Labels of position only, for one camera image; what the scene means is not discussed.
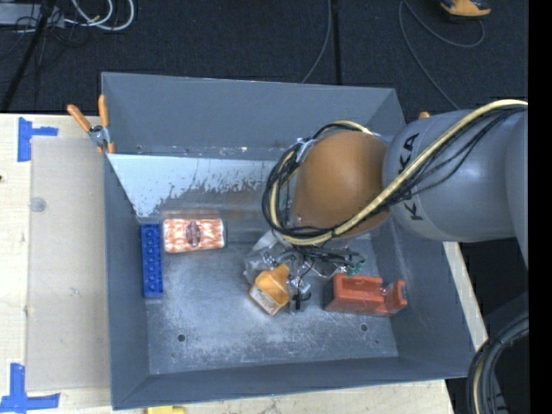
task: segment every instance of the blue toy block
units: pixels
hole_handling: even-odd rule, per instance
[[[160,225],[142,224],[141,264],[144,298],[159,298],[163,295],[163,266],[160,246]]]
[[[0,399],[0,412],[25,414],[27,410],[47,410],[57,408],[60,394],[51,396],[27,397],[25,392],[25,367],[18,363],[10,365],[9,395]]]
[[[35,135],[57,136],[57,128],[41,127],[33,129],[33,123],[19,117],[19,133],[17,136],[17,160],[19,162],[31,159],[31,138]]]

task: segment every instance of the gray metal tray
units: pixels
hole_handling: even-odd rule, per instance
[[[104,158],[115,409],[465,377],[474,347],[443,246],[392,216],[354,248],[363,273],[406,281],[394,317],[324,311],[316,275],[305,312],[270,317],[242,275],[281,151],[337,119],[394,135],[394,90],[118,73],[102,84],[117,145]],[[216,210],[227,246],[163,254],[164,295],[145,299],[140,226],[167,210]]]

